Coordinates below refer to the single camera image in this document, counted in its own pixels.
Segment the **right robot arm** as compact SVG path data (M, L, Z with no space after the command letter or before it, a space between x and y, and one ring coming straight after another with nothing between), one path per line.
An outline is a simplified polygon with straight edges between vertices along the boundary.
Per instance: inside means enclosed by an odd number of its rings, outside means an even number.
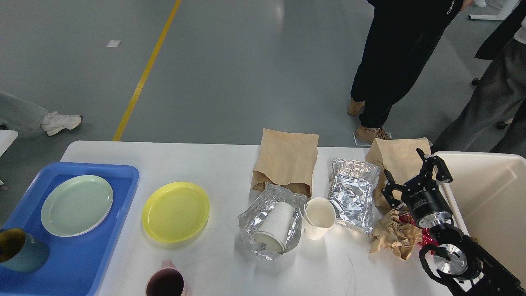
M439 184L453 180L445 161L420 148L416 152L422 159L419 174L401 185L384 170L381 192L392 209L407 206L416 226L436 240L437 245L427 244L419 251L423 270L454 296L524 296L520 280L454 226L452 210L439 191Z

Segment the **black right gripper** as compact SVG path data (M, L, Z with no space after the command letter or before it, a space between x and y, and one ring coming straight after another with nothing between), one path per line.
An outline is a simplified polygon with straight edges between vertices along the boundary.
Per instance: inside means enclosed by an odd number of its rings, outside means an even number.
M386 176L385 187L381 190L388 205L393 210L410 211L416 225L432 228L447 223L452 218L452 210L438 189L432 173L436 168L435 179L440 183L451 183L453 178L441 157L425 154L420 148L416 152L423 160L419 174L404 185L396 184L391 172L383 170ZM393 196L393 191L402 193L401 200Z

